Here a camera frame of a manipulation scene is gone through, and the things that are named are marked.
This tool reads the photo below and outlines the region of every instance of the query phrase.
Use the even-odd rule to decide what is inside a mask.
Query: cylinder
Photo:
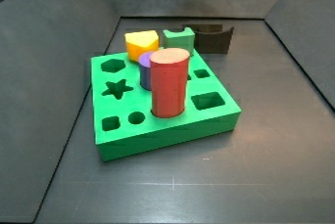
[[[146,90],[150,88],[150,55],[153,51],[144,53],[140,56],[140,84]]]
[[[185,110],[191,53],[168,48],[150,55],[152,113],[171,118]]]

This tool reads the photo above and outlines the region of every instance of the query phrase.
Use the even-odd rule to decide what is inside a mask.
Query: red cylinder
[[[185,110],[191,53],[167,48],[150,56],[152,113],[171,118]]]

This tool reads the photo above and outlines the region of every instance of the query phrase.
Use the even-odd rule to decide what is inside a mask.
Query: star shape
[[[102,93],[102,95],[114,95],[116,99],[121,100],[124,93],[134,90],[134,87],[128,86],[126,82],[126,79],[122,79],[118,82],[106,82],[108,90]]]

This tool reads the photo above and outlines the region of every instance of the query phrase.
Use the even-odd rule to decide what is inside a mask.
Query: purple block
[[[146,90],[152,90],[150,86],[150,55],[153,51],[144,53],[140,56],[140,75],[141,75],[141,86]]]

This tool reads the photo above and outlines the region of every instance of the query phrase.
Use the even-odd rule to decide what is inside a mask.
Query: green block
[[[189,27],[185,27],[183,32],[172,32],[163,30],[164,32],[164,48],[183,48],[191,52],[195,51],[195,39],[196,34]]]
[[[92,59],[96,145],[105,161],[235,129],[242,109],[196,51],[189,75],[184,113],[157,118],[128,53]]]

